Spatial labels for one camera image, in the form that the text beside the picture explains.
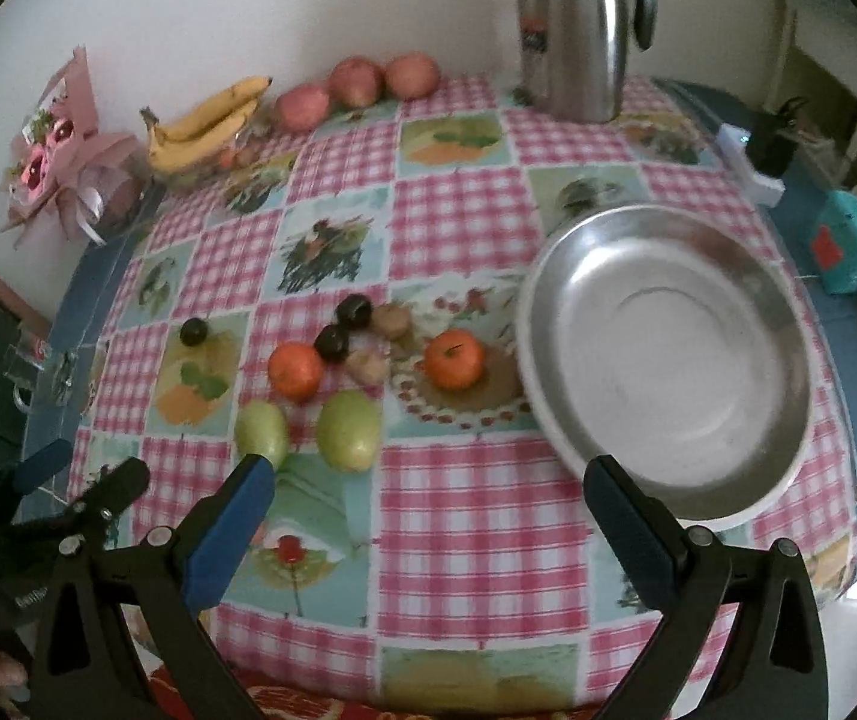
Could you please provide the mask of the person's left hand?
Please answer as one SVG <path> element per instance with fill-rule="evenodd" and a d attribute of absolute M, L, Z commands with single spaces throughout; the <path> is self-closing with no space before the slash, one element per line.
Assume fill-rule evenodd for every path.
<path fill-rule="evenodd" d="M 28 671 L 22 663 L 0 651 L 0 707 L 7 713 L 8 718 L 25 720 L 25 712 L 13 702 L 10 691 L 15 688 L 24 688 L 26 684 L 28 684 Z"/>

